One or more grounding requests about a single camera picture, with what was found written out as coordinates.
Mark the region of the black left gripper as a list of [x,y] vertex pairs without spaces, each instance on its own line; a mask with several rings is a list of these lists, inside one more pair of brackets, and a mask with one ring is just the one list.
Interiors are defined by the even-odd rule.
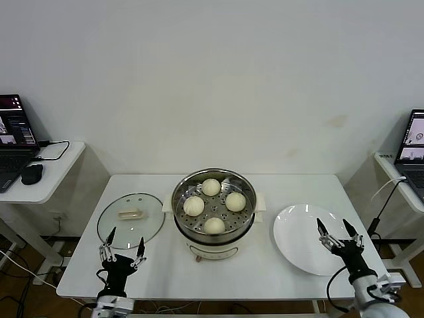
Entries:
[[140,239],[134,260],[127,256],[113,254],[111,247],[115,232],[116,227],[112,229],[106,241],[99,247],[99,255],[102,262],[101,272],[107,273],[106,278],[101,278],[104,284],[104,288],[101,290],[101,296],[126,296],[125,286],[127,278],[134,274],[136,268],[146,260],[144,257],[145,245],[143,237]]

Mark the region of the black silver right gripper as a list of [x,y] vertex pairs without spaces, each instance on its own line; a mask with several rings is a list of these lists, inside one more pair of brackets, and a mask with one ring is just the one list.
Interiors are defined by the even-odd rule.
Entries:
[[349,282],[354,282],[365,276],[377,276],[377,273],[368,267],[362,257],[364,251],[363,236],[358,234],[353,225],[343,219],[344,227],[350,240],[342,240],[330,235],[324,223],[317,218],[317,229],[321,244],[332,254],[339,256],[349,272]]

